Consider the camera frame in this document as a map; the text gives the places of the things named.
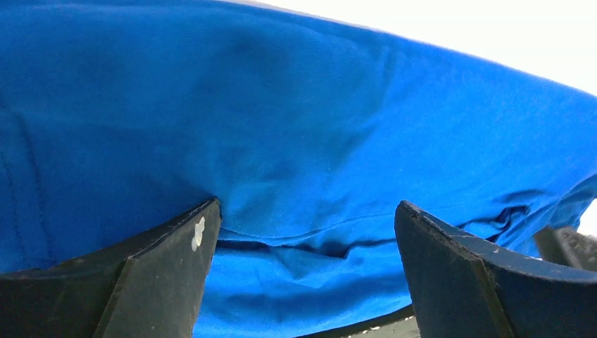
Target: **white spot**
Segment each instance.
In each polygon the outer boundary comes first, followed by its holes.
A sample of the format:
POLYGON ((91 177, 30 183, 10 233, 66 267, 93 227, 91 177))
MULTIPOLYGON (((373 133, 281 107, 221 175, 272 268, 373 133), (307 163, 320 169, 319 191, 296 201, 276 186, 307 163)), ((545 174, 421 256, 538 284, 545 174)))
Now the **white spot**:
POLYGON ((191 249, 197 251, 197 248, 201 246, 201 240, 203 240, 203 231, 205 230, 205 217, 201 216, 199 223, 195 223, 195 235, 191 239, 191 249))

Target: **gray surface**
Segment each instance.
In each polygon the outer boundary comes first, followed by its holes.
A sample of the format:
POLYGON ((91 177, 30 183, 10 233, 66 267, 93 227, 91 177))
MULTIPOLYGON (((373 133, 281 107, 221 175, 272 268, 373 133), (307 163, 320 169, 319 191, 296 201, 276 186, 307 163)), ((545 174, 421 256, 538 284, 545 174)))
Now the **gray surface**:
POLYGON ((388 324, 382 327, 372 327, 370 330, 353 334, 350 338, 420 338, 417 320, 414 317, 401 322, 388 324))

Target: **blue fabric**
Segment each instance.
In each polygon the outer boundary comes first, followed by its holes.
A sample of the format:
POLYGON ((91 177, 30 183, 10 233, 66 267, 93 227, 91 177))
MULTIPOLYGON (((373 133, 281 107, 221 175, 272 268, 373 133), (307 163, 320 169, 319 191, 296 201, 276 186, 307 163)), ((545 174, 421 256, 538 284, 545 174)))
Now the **blue fabric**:
POLYGON ((597 99, 445 49, 212 1, 0 5, 0 270, 217 196, 200 337, 292 337, 410 303, 407 199, 536 254, 597 194, 597 99))

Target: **crumpled blue fabric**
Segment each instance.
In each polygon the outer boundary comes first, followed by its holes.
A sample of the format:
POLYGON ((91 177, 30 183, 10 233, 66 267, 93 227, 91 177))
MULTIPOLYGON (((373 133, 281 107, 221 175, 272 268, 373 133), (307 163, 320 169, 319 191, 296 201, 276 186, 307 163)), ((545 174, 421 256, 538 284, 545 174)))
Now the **crumpled blue fabric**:
POLYGON ((0 271, 217 196, 198 337, 408 305, 401 200, 535 256, 596 195, 597 99, 501 65, 219 1, 0 5, 0 271))

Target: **white background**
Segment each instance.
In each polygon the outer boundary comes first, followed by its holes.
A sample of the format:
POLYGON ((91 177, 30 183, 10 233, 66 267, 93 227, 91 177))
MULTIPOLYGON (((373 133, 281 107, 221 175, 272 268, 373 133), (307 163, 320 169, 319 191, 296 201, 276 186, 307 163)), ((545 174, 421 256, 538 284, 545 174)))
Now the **white background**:
MULTIPOLYGON (((593 1, 259 2, 455 49, 597 95, 597 3, 592 5, 593 1)), ((597 235, 597 202, 583 215, 579 231, 597 235)))

